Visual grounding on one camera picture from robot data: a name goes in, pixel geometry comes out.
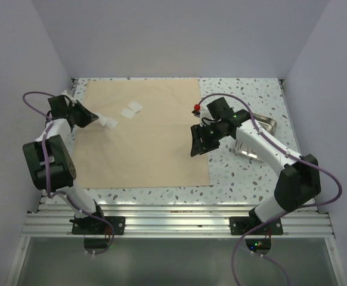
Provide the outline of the stainless steel tray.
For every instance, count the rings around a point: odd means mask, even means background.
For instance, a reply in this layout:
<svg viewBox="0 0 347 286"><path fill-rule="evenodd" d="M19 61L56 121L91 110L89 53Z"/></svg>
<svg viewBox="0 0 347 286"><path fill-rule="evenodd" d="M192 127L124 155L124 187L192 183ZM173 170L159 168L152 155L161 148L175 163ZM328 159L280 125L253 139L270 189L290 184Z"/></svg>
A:
<svg viewBox="0 0 347 286"><path fill-rule="evenodd" d="M258 113L254 113L253 116L260 129L262 129L265 134L274 137L277 127L275 119ZM244 122L241 128L242 131L237 131L234 152L237 155L265 161L268 164L275 163L275 148L261 137L261 134L255 130L253 123Z"/></svg>

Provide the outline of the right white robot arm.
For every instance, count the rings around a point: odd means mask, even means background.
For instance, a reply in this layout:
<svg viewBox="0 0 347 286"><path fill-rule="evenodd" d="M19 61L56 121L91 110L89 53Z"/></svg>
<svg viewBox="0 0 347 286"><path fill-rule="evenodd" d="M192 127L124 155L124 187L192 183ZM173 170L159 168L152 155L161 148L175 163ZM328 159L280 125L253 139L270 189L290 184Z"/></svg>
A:
<svg viewBox="0 0 347 286"><path fill-rule="evenodd" d="M192 157L219 148L221 139L230 136L251 147L277 175L273 195L249 212L248 228L253 233L263 233L270 220L293 212L320 193L319 172L313 168L317 159L285 147L258 125L252 112L234 111L225 98L218 98L206 108L196 104L192 113L200 119L191 127Z"/></svg>

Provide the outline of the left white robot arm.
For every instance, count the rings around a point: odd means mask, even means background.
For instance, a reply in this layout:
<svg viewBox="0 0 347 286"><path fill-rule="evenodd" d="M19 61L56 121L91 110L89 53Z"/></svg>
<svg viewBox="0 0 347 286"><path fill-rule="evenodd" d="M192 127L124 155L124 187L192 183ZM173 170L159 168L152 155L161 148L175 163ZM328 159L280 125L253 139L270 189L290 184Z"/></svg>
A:
<svg viewBox="0 0 347 286"><path fill-rule="evenodd" d="M85 128L99 117L67 94L48 96L49 112L43 113L26 99L24 103L46 119L42 134L23 145L23 154L32 182L36 189L46 191L47 197L61 198L74 211L73 223L85 224L93 234L102 233L107 220L99 205L78 185L74 162L67 150L65 140L75 127Z"/></svg>

